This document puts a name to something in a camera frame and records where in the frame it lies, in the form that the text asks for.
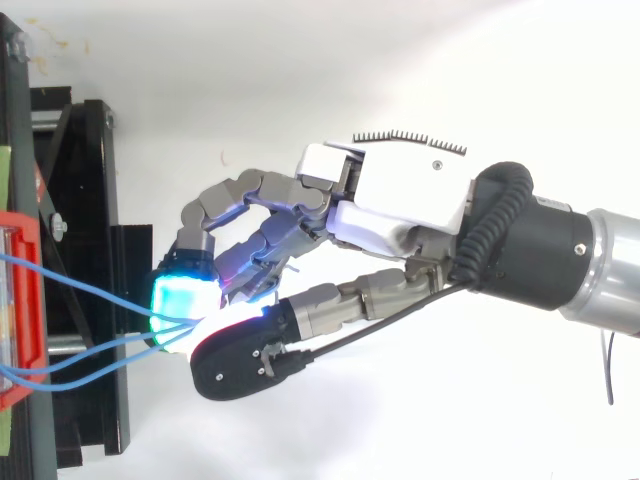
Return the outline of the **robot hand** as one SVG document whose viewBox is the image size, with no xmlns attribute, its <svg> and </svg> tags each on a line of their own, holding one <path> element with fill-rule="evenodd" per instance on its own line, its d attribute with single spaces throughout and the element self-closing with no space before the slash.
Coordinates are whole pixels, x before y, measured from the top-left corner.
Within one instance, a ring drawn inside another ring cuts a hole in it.
<svg viewBox="0 0 640 480">
<path fill-rule="evenodd" d="M 229 401 L 315 359 L 298 343 L 356 321 L 381 326 L 438 292 L 473 186 L 465 149 L 401 131 L 308 145 L 292 176 L 249 169 L 181 213 L 151 277 L 158 344 L 190 346 L 196 391 Z M 394 262 L 265 305 L 288 262 L 324 242 Z"/>
</svg>

